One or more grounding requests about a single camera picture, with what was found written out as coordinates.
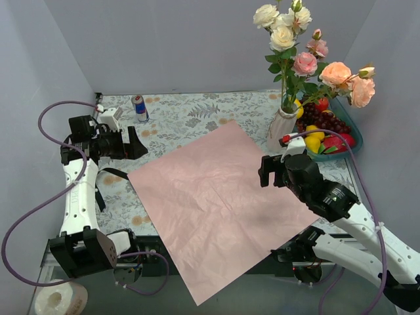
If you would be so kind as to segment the peach bud stem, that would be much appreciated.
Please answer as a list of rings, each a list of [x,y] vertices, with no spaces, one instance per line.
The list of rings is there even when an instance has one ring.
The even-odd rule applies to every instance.
[[[316,76],[319,81],[318,94],[313,99],[306,99],[302,106],[310,102],[317,102],[320,98],[333,99],[337,96],[344,97],[355,108],[366,107],[375,95],[375,66],[372,63],[365,65],[356,73],[343,62],[327,64],[320,75]]]

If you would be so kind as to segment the white rose stem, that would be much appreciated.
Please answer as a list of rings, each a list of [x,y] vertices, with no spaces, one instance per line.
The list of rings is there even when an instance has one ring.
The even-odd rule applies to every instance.
[[[254,25],[258,29],[266,30],[270,35],[271,54],[266,55],[265,60],[270,63],[268,71],[275,75],[273,82],[281,83],[282,97],[285,97],[287,64],[295,52],[296,44],[293,5],[294,3],[287,13],[281,13],[276,5],[266,4],[259,7],[253,16]]]

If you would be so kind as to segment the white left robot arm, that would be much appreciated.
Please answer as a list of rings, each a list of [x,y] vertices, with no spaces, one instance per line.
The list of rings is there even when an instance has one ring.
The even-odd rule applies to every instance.
[[[116,267],[117,259],[131,263],[140,253],[135,234],[126,228],[105,234],[100,231],[96,211],[105,203],[96,185],[100,158],[138,159],[147,148],[133,126],[124,142],[115,108],[96,118],[89,115],[69,120],[70,135],[60,147],[61,162],[70,191],[59,235],[49,242],[50,250],[69,278],[80,278]]]

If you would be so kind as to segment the cream bud stem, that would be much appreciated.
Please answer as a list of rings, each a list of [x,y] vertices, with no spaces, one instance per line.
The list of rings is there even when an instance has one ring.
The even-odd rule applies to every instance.
[[[292,1],[286,13],[279,11],[279,4],[263,5],[253,16],[253,23],[269,33],[270,54],[265,60],[270,63],[268,71],[275,75],[274,81],[281,83],[281,109],[286,113],[295,111],[298,92],[317,68],[312,55],[308,62],[298,65],[298,38],[311,21],[311,12],[302,1]]]

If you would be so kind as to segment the pink wrapping paper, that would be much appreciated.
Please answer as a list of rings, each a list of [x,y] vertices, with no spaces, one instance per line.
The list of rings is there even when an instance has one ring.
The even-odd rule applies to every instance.
[[[317,219],[287,188],[260,186],[263,154],[231,121],[128,175],[197,305]]]

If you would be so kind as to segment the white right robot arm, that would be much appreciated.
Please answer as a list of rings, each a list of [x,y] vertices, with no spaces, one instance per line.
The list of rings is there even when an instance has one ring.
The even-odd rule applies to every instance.
[[[347,187],[325,179],[317,163],[305,154],[264,156],[258,170],[260,184],[290,189],[314,214],[350,234],[364,251],[308,228],[296,240],[298,256],[331,261],[382,287],[385,297],[406,312],[419,309],[419,253],[387,227],[373,220],[357,195]]]

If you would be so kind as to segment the pink rose stem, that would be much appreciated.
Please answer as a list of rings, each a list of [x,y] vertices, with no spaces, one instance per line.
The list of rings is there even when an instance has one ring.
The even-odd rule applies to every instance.
[[[326,63],[318,63],[329,52],[327,43],[322,39],[321,29],[315,29],[310,41],[306,44],[306,51],[300,52],[288,61],[285,77],[285,97],[282,107],[284,110],[294,112],[293,104],[298,94],[302,93],[307,99],[313,99],[318,94],[319,87],[311,83],[310,79],[320,75],[321,67]]]

